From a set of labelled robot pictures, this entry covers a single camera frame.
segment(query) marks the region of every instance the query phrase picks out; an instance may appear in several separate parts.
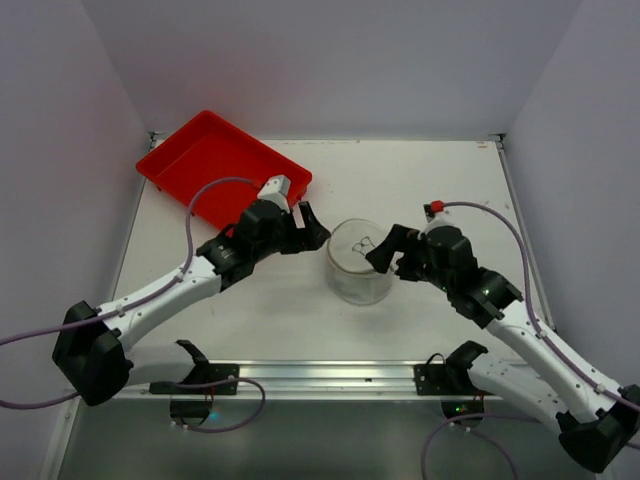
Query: red tray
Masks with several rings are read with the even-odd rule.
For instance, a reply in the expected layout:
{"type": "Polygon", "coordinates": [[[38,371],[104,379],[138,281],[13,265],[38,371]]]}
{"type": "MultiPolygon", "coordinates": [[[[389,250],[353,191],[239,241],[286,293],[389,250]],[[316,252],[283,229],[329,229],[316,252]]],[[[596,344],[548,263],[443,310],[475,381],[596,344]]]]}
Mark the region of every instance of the red tray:
{"type": "Polygon", "coordinates": [[[253,180],[254,186],[233,182],[213,187],[200,198],[194,213],[218,229],[237,222],[255,200],[257,186],[269,177],[286,175],[291,180],[290,206],[300,201],[311,182],[311,172],[207,110],[151,151],[136,168],[185,206],[198,190],[218,178],[253,180]]]}

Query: black bracket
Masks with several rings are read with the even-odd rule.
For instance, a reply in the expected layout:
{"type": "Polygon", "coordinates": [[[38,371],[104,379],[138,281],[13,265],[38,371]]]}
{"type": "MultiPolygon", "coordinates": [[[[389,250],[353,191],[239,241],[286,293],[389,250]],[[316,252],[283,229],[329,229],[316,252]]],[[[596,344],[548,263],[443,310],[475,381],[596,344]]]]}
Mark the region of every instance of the black bracket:
{"type": "Polygon", "coordinates": [[[475,396],[487,395],[487,392],[473,386],[454,387],[445,379],[447,378],[447,366],[445,364],[426,365],[419,363],[413,366],[413,382],[416,384],[416,393],[423,396],[475,396]]]}
{"type": "MultiPolygon", "coordinates": [[[[198,378],[187,379],[185,383],[199,384],[218,382],[230,378],[238,378],[240,375],[240,365],[237,363],[207,363],[204,368],[199,370],[198,378]]],[[[215,387],[215,395],[235,395],[238,391],[236,382],[227,385],[215,387]]],[[[149,385],[149,393],[152,395],[209,395],[211,389],[186,389],[177,385],[171,385],[163,382],[152,383],[149,385]]]]}
{"type": "Polygon", "coordinates": [[[477,389],[471,383],[467,373],[473,361],[487,352],[484,346],[468,341],[449,355],[444,363],[427,362],[414,365],[413,381],[416,384],[416,393],[420,396],[487,395],[487,392],[477,389]]]}

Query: cable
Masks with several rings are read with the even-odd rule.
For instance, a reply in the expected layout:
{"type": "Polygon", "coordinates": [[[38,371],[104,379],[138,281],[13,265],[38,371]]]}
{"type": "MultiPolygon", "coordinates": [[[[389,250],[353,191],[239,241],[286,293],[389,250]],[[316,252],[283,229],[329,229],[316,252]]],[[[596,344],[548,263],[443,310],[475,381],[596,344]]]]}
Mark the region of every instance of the cable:
{"type": "MultiPolygon", "coordinates": [[[[191,199],[191,202],[189,203],[189,206],[187,207],[187,215],[185,217],[185,229],[186,229],[186,233],[187,233],[187,259],[186,259],[184,265],[180,268],[180,272],[182,273],[182,275],[185,275],[187,273],[187,271],[189,270],[189,267],[191,266],[191,262],[193,261],[193,250],[194,249],[193,249],[193,236],[191,234],[191,213],[193,212],[193,209],[194,209],[194,207],[196,205],[196,202],[200,199],[200,197],[203,194],[205,194],[207,191],[209,191],[210,188],[213,188],[213,187],[215,187],[217,185],[222,185],[223,183],[229,183],[229,182],[248,183],[249,185],[253,185],[254,184],[254,182],[249,180],[248,178],[243,178],[243,177],[224,177],[224,178],[220,178],[218,180],[214,180],[211,183],[208,183],[207,185],[202,187],[198,191],[198,193],[196,193],[194,195],[194,197],[191,199]]],[[[136,300],[135,302],[131,302],[129,304],[124,305],[122,307],[122,310],[119,310],[119,311],[115,310],[115,311],[112,311],[112,312],[106,312],[106,313],[102,313],[102,314],[100,314],[100,315],[98,315],[96,317],[89,318],[87,320],[81,320],[79,322],[68,323],[66,325],[60,325],[60,326],[56,326],[56,327],[42,328],[42,329],[33,330],[33,331],[30,331],[30,332],[25,332],[25,333],[18,333],[16,335],[11,335],[9,337],[0,339],[0,347],[3,347],[3,346],[8,345],[10,343],[18,342],[20,340],[26,340],[28,338],[40,337],[42,335],[49,335],[51,333],[74,330],[76,328],[84,327],[86,325],[91,325],[91,324],[94,324],[94,323],[102,322],[104,320],[108,320],[110,318],[113,318],[113,317],[119,315],[123,311],[126,312],[128,310],[133,309],[133,308],[137,308],[137,307],[139,307],[141,305],[144,305],[145,303],[147,303],[147,302],[149,302],[151,300],[154,300],[154,299],[158,298],[160,295],[165,293],[167,290],[169,290],[171,287],[173,287],[179,281],[180,281],[180,277],[176,275],[169,282],[167,282],[164,286],[160,287],[155,292],[152,292],[149,295],[146,295],[146,296],[142,297],[141,299],[136,300]]],[[[8,408],[8,409],[11,409],[11,410],[36,410],[36,409],[40,409],[40,408],[51,407],[53,405],[59,405],[60,403],[66,402],[67,400],[71,400],[72,398],[76,398],[78,395],[79,395],[79,393],[74,392],[74,393],[62,396],[60,398],[56,398],[56,399],[53,399],[53,400],[47,400],[45,402],[38,402],[38,403],[14,403],[14,402],[8,402],[6,400],[0,399],[0,407],[8,408]]]]}
{"type": "Polygon", "coordinates": [[[262,412],[262,409],[264,408],[264,404],[267,401],[267,392],[265,392],[265,390],[262,387],[262,385],[260,385],[255,380],[251,380],[250,378],[238,377],[238,378],[229,378],[229,379],[226,379],[226,380],[218,380],[217,382],[189,384],[189,385],[185,385],[185,384],[182,384],[182,383],[167,382],[168,385],[172,385],[174,387],[191,389],[191,390],[199,390],[199,389],[202,389],[202,388],[219,387],[221,385],[229,385],[230,383],[249,383],[249,384],[253,385],[254,387],[256,387],[258,390],[260,390],[260,396],[261,396],[260,405],[258,405],[258,408],[256,408],[255,412],[253,412],[251,415],[249,415],[247,418],[245,418],[241,422],[238,422],[235,425],[231,425],[229,427],[202,428],[200,426],[183,424],[182,428],[184,428],[186,430],[191,430],[192,432],[198,432],[198,433],[226,433],[226,432],[232,432],[234,430],[238,430],[239,428],[242,428],[245,425],[253,422],[258,417],[258,415],[260,415],[260,413],[262,412]]]}
{"type": "MultiPolygon", "coordinates": [[[[447,425],[452,424],[454,421],[472,420],[476,418],[498,418],[503,420],[517,420],[520,422],[530,422],[530,423],[536,422],[536,420],[529,417],[518,417],[515,415],[500,415],[497,413],[470,413],[468,415],[459,415],[457,417],[447,419],[446,421],[442,422],[434,430],[431,431],[431,433],[429,434],[429,436],[427,437],[427,439],[425,440],[422,446],[422,452],[420,454],[420,471],[422,472],[422,480],[429,479],[427,475],[427,452],[429,451],[429,446],[431,445],[431,442],[433,441],[437,433],[447,425]]],[[[495,440],[487,437],[486,435],[479,432],[474,432],[474,431],[472,431],[472,433],[488,441],[500,451],[500,453],[504,456],[504,458],[509,463],[509,467],[511,468],[511,472],[513,473],[513,478],[515,480],[518,480],[518,472],[516,471],[515,464],[513,463],[513,460],[511,459],[511,457],[509,456],[509,453],[501,445],[499,445],[495,440]]]]}
{"type": "MultiPolygon", "coordinates": [[[[518,243],[518,248],[520,249],[520,256],[522,258],[522,269],[524,271],[524,301],[527,308],[527,314],[531,319],[531,324],[533,325],[534,330],[536,331],[536,333],[540,334],[540,332],[542,332],[542,327],[540,327],[540,325],[538,324],[538,319],[536,318],[536,314],[533,310],[533,301],[532,301],[532,295],[531,295],[531,280],[529,279],[529,262],[527,261],[527,252],[524,247],[524,242],[522,241],[522,238],[520,238],[520,234],[518,233],[516,228],[513,226],[513,224],[509,220],[507,220],[507,218],[504,215],[497,212],[493,208],[487,207],[485,205],[480,205],[478,203],[473,203],[473,202],[447,202],[444,204],[444,206],[445,208],[448,208],[448,207],[477,208],[479,210],[490,213],[491,215],[496,217],[498,220],[504,223],[506,227],[511,231],[511,233],[513,234],[513,237],[516,239],[516,242],[518,243]]],[[[573,373],[575,373],[578,377],[580,377],[585,383],[587,383],[594,390],[599,389],[598,382],[594,381],[591,377],[589,377],[589,375],[587,375],[582,370],[580,370],[580,367],[578,367],[575,363],[573,363],[571,359],[567,357],[562,352],[562,350],[558,348],[558,346],[555,343],[553,343],[553,340],[551,340],[547,335],[544,335],[544,333],[539,336],[542,339],[542,341],[549,347],[549,349],[560,360],[562,360],[562,362],[566,366],[568,366],[573,371],[573,373]]],[[[602,393],[606,397],[610,398],[611,400],[620,402],[622,405],[630,408],[631,410],[640,413],[639,405],[636,405],[635,403],[632,403],[629,400],[622,398],[620,395],[607,389],[605,389],[602,393]]]]}
{"type": "Polygon", "coordinates": [[[516,470],[516,465],[513,459],[511,458],[511,455],[509,455],[509,452],[507,452],[502,445],[500,445],[493,438],[491,438],[488,435],[485,435],[484,433],[476,432],[475,430],[469,430],[469,433],[483,439],[485,442],[488,442],[494,447],[496,447],[496,449],[502,454],[502,456],[505,458],[505,460],[509,464],[509,468],[511,469],[511,474],[513,475],[513,478],[515,480],[518,480],[519,477],[518,477],[518,471],[516,470]]]}

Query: white connector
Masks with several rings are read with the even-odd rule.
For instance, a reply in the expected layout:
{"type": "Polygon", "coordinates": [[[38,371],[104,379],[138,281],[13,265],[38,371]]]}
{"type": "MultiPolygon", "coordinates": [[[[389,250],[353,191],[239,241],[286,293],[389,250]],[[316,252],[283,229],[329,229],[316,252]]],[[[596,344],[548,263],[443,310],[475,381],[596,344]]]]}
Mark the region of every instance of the white connector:
{"type": "Polygon", "coordinates": [[[289,202],[287,202],[287,194],[290,186],[291,181],[284,175],[271,177],[258,192],[258,199],[273,202],[289,213],[291,210],[289,209],[289,202]]]}

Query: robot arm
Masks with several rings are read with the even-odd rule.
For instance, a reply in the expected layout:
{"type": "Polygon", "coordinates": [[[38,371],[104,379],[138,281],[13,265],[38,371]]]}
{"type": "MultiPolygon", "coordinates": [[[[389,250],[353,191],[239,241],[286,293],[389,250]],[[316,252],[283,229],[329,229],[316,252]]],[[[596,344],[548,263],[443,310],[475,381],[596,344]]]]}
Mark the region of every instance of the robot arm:
{"type": "Polygon", "coordinates": [[[324,244],[330,233],[307,202],[299,204],[304,228],[297,228],[286,200],[288,189],[286,177],[269,179],[236,224],[196,250],[188,269],[183,264],[137,292],[97,308],[80,302],[69,309],[65,324],[109,317],[62,331],[53,351],[54,362],[87,405],[103,403],[128,385],[211,380],[206,357],[188,341],[166,347],[136,343],[191,304],[248,277],[269,255],[318,250],[324,244]]]}
{"type": "Polygon", "coordinates": [[[640,387],[622,387],[543,322],[536,319],[534,325],[520,292],[499,273],[478,265],[469,240],[443,222],[436,211],[442,205],[438,207],[425,206],[429,224],[422,232],[394,225],[387,238],[366,255],[367,260],[382,273],[394,255],[402,253],[396,275],[441,289],[459,314],[509,345],[540,376],[509,367],[481,345],[467,342],[445,362],[452,383],[470,384],[512,402],[558,433],[564,449],[580,465],[602,472],[640,427],[637,411],[603,392],[617,392],[640,405],[640,387]],[[597,387],[569,368],[549,343],[588,372],[597,387]]]}

